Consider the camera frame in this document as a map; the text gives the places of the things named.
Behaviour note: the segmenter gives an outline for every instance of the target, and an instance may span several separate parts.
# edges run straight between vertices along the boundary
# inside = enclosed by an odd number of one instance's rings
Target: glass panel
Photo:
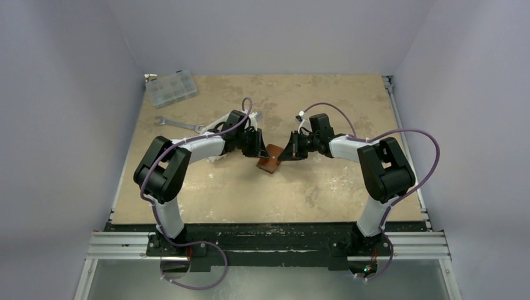
[[[186,274],[179,282],[214,282],[221,267]],[[100,260],[89,299],[449,299],[438,261],[393,261],[387,273],[364,284],[348,271],[323,267],[230,267],[224,281],[190,291],[160,280],[159,261]]]

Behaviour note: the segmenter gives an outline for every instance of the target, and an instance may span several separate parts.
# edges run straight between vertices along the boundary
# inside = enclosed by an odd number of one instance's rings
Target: wooden tabletop
[[[188,124],[209,124],[233,109],[241,110],[251,97],[263,113],[259,127],[265,145],[285,147],[298,125],[294,117],[310,104],[337,105],[352,120],[359,137],[373,138],[396,129],[396,120],[380,75],[229,75],[194,76],[199,94],[161,109],[146,96],[132,138],[117,195],[114,224],[154,223],[149,205],[139,197],[133,172],[151,141],[196,133],[171,126],[155,126],[154,117]],[[335,133],[350,133],[344,118],[331,107],[317,106],[308,116],[326,113]],[[399,135],[394,136],[401,142]],[[178,195],[186,223],[275,223],[356,221],[368,193],[358,164],[329,159],[316,152],[303,161],[282,162],[274,174],[256,167],[258,159],[241,151],[211,163],[191,165]],[[416,194],[397,205],[392,221],[422,220]]]

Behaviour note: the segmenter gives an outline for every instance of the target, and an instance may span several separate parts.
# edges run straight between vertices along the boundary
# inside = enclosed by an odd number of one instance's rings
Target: white wall
[[[393,74],[434,0],[108,0],[145,73]]]
[[[0,1],[0,298],[72,299],[143,74],[105,1]]]
[[[395,75],[406,127],[432,132],[424,189],[465,299],[528,299],[530,2],[438,0]],[[425,175],[433,147],[409,136]]]

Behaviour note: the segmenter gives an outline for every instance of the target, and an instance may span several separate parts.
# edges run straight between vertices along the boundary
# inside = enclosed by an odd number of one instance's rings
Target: orange object
[[[283,152],[283,148],[278,147],[277,145],[268,144],[266,149],[269,153],[269,158],[260,158],[256,164],[256,167],[262,169],[267,173],[272,174],[280,165],[280,162],[278,161],[278,156]]]

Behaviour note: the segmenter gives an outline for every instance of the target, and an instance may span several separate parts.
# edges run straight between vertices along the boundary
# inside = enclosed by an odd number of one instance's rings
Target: wrench
[[[158,126],[171,125],[171,126],[176,126],[176,127],[180,127],[180,128],[186,128],[186,129],[189,129],[189,130],[193,130],[196,133],[201,133],[201,129],[204,127],[204,125],[190,125],[190,124],[186,124],[186,123],[181,123],[181,122],[168,120],[168,119],[166,119],[163,116],[156,116],[154,118],[158,120],[158,122],[154,123],[155,125],[158,125]]]

